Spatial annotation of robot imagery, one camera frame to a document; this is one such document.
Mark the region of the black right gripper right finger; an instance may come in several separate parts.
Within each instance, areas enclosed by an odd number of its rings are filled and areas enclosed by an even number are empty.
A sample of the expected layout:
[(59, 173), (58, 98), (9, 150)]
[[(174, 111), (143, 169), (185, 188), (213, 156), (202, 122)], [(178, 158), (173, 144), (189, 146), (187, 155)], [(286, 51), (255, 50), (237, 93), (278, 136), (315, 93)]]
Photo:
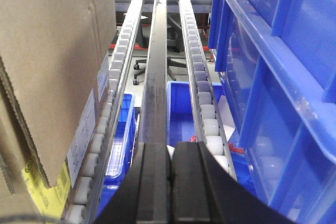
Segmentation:
[(173, 223), (291, 223), (231, 178), (204, 143), (177, 144), (172, 178)]

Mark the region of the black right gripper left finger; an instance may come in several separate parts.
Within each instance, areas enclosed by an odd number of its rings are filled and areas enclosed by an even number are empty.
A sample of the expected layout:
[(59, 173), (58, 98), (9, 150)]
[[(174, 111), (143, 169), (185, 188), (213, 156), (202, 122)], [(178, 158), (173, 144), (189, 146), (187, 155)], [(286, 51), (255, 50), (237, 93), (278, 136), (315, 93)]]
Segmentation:
[(168, 223), (168, 151), (140, 143), (121, 186), (95, 223)]

